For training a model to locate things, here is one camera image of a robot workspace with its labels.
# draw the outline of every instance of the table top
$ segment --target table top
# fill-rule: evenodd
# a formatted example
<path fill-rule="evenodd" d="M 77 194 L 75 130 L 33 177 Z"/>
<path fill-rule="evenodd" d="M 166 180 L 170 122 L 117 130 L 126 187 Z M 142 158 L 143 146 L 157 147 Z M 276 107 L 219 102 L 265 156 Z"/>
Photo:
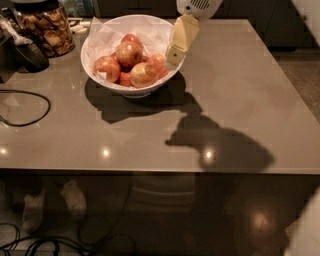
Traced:
<path fill-rule="evenodd" d="M 142 99 L 88 79 L 85 38 L 74 35 L 75 49 L 48 69 L 1 85 L 52 103 L 36 124 L 0 124 L 2 170 L 320 173 L 320 126 L 247 20 L 203 22 L 180 72 Z M 41 99 L 0 94 L 6 118 L 45 109 Z"/>

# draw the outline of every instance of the bowl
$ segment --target bowl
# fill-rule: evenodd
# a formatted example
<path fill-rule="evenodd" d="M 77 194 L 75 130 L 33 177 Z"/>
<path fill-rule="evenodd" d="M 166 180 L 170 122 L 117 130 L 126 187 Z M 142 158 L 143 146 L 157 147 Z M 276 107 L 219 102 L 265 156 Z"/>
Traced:
<path fill-rule="evenodd" d="M 145 55 L 160 53 L 165 56 L 172 28 L 173 25 L 168 21 L 150 15 L 126 15 L 105 23 L 94 18 L 90 34 L 81 49 L 82 66 L 91 79 L 115 93 L 126 97 L 145 97 L 166 84 L 179 71 L 184 60 L 168 75 L 145 88 L 125 87 L 94 76 L 93 64 L 98 57 L 111 55 L 122 37 L 129 33 L 136 34 L 142 41 Z"/>

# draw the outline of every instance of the table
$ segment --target table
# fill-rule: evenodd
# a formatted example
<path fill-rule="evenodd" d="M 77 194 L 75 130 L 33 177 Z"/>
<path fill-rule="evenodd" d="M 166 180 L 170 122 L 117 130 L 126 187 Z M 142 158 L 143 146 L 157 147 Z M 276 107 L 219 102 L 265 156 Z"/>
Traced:
<path fill-rule="evenodd" d="M 2 85 L 52 103 L 32 126 L 0 124 L 3 171 L 320 173 L 320 126 L 247 20 L 202 23 L 180 73 L 143 99 L 88 79 L 85 37 L 45 71 Z M 46 108 L 21 95 L 0 95 L 0 104 L 19 120 Z"/>

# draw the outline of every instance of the cord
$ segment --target cord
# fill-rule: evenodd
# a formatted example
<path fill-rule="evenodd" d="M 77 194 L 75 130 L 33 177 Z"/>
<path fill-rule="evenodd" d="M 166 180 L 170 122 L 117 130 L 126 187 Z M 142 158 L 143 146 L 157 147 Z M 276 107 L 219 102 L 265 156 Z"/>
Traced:
<path fill-rule="evenodd" d="M 38 121 L 40 121 L 42 118 L 44 118 L 50 111 L 51 109 L 51 103 L 50 103 L 50 100 L 41 95 L 41 94 L 38 94 L 38 93 L 35 93 L 35 92 L 29 92 L 29 91 L 22 91 L 22 90 L 0 90 L 0 93 L 22 93 L 22 94 L 29 94 L 29 95 L 33 95 L 33 96 L 36 96 L 36 97 L 39 97 L 39 98 L 42 98 L 44 99 L 47 103 L 48 103 L 48 107 L 47 107 L 47 110 L 45 111 L 45 113 L 38 119 L 36 120 L 33 120 L 31 122 L 27 122 L 27 123 L 23 123 L 23 124 L 15 124 L 15 123 L 12 123 L 10 122 L 9 120 L 5 119 L 3 116 L 0 115 L 0 121 L 3 122 L 4 124 L 6 125 L 9 125 L 9 126 L 13 126 L 13 127 L 23 127 L 23 126 L 28 126 L 28 125 L 31 125 L 31 124 L 34 124 Z"/>
<path fill-rule="evenodd" d="M 88 251 L 88 249 L 84 248 L 81 244 L 77 243 L 76 241 L 63 237 L 63 236 L 26 236 L 20 238 L 20 230 L 19 228 L 12 224 L 12 223 L 0 223 L 0 226 L 11 226 L 15 229 L 15 239 L 12 242 L 9 242 L 5 245 L 0 246 L 0 251 L 4 252 L 5 256 L 10 256 L 10 251 L 14 250 L 16 246 L 27 240 L 34 240 L 37 239 L 35 242 L 33 242 L 28 249 L 26 250 L 25 256 L 33 256 L 36 254 L 37 249 L 45 244 L 45 243 L 53 243 L 54 245 L 54 255 L 58 255 L 57 253 L 60 251 L 60 245 L 67 246 L 71 248 L 75 253 L 77 253 L 79 256 L 93 256 L 95 255 L 94 252 Z"/>

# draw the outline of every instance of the white bowl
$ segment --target white bowl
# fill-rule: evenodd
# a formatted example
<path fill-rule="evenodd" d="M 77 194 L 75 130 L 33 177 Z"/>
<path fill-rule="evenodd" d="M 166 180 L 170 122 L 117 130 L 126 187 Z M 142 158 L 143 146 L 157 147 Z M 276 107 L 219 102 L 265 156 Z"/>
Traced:
<path fill-rule="evenodd" d="M 144 53 L 148 56 L 150 56 L 152 53 L 161 53 L 165 55 L 165 49 L 168 46 L 173 25 L 167 22 L 166 20 L 163 20 L 154 16 L 149 16 L 149 15 L 127 15 L 127 16 L 121 16 L 121 17 L 109 20 L 101 24 L 101 27 L 108 26 L 107 29 L 111 27 L 112 31 L 114 31 L 112 32 L 111 37 L 113 39 L 116 38 L 116 40 L 114 40 L 114 42 L 108 43 L 110 41 L 109 40 L 110 34 L 101 33 L 100 35 L 98 35 L 98 33 L 90 33 L 87 39 L 85 40 L 85 42 L 83 43 L 83 46 L 81 49 L 81 63 L 85 72 L 88 74 L 88 76 L 92 78 L 96 83 L 126 97 L 144 97 L 149 95 L 151 92 L 157 90 L 162 85 L 164 85 L 170 78 L 172 78 L 179 71 L 179 69 L 181 68 L 184 62 L 183 60 L 175 70 L 171 70 L 167 76 L 158 80 L 153 85 L 145 88 L 139 88 L 139 89 L 134 87 L 128 88 L 115 83 L 110 83 L 106 80 L 102 80 L 101 78 L 99 79 L 99 77 L 97 76 L 94 76 L 92 73 L 92 70 L 93 70 L 92 67 L 93 67 L 93 63 L 98 57 L 97 54 L 100 51 L 101 53 L 108 52 L 109 54 L 114 52 L 115 45 L 118 45 L 120 43 L 121 38 L 125 34 L 135 33 L 135 30 L 139 29 L 139 24 L 142 24 L 141 26 L 143 28 L 139 30 L 140 35 L 137 35 L 137 36 L 140 38 L 140 40 L 145 46 L 147 53 L 145 52 Z M 152 36 L 161 38 L 162 44 L 161 45 L 159 44 L 159 49 L 157 49 L 157 44 L 154 43 L 155 41 L 153 41 Z M 90 42 L 91 46 L 89 47 L 89 40 L 92 40 L 93 37 L 104 39 L 106 44 L 98 43 L 98 46 L 95 46 L 92 43 L 93 41 L 91 41 Z M 95 49 L 96 56 L 92 54 L 92 51 L 93 51 L 92 48 Z"/>

